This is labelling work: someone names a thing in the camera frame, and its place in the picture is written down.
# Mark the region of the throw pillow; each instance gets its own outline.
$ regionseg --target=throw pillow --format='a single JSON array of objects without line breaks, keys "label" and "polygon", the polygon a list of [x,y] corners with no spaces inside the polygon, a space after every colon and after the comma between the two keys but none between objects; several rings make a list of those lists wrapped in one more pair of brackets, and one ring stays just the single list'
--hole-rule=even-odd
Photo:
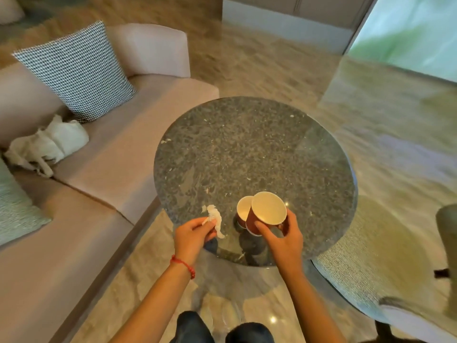
[{"label": "throw pillow", "polygon": [[50,221],[32,204],[0,157],[0,246]]},{"label": "throw pillow", "polygon": [[96,120],[136,93],[101,21],[13,55],[49,86],[80,122]]}]

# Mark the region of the left hand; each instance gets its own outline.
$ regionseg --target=left hand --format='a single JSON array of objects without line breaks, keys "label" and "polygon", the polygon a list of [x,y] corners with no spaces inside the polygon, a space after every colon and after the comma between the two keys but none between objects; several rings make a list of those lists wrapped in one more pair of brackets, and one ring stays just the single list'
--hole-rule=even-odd
[{"label": "left hand", "polygon": [[203,244],[216,237],[216,221],[208,221],[202,226],[206,217],[196,218],[178,227],[174,233],[174,255],[190,266],[197,260]]}]

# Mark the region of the right hand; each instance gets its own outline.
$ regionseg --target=right hand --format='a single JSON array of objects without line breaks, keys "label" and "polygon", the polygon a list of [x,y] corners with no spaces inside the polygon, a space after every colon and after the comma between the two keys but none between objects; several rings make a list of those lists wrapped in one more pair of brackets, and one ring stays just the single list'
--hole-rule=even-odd
[{"label": "right hand", "polygon": [[301,271],[303,235],[298,228],[297,216],[290,209],[287,209],[287,219],[289,223],[287,231],[284,227],[281,230],[283,238],[275,236],[268,226],[260,221],[256,221],[255,226],[266,239],[280,271],[289,269]]}]

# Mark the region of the jeans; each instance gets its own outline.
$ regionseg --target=jeans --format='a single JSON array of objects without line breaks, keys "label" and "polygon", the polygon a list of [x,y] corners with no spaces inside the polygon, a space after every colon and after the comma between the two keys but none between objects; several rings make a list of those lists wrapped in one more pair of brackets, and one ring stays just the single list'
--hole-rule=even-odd
[{"label": "jeans", "polygon": [[[178,317],[176,335],[170,343],[214,343],[214,339],[197,312],[185,311]],[[228,333],[225,343],[275,343],[275,341],[264,325],[244,323]]]}]

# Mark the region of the hand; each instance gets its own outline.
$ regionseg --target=hand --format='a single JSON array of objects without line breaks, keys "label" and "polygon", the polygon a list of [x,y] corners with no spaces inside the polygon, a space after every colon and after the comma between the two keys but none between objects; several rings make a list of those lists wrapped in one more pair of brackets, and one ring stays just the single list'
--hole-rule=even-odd
[{"label": "hand", "polygon": [[284,235],[283,238],[275,236],[268,226],[260,221],[256,221],[255,226],[266,239],[279,271],[284,272],[292,269],[301,272],[303,235],[298,228],[297,216],[290,209],[287,209],[287,219],[288,224],[280,227]]},{"label": "hand", "polygon": [[177,259],[192,266],[197,260],[203,244],[216,237],[216,221],[208,221],[203,226],[205,217],[192,219],[178,227],[174,233],[174,255]]}]

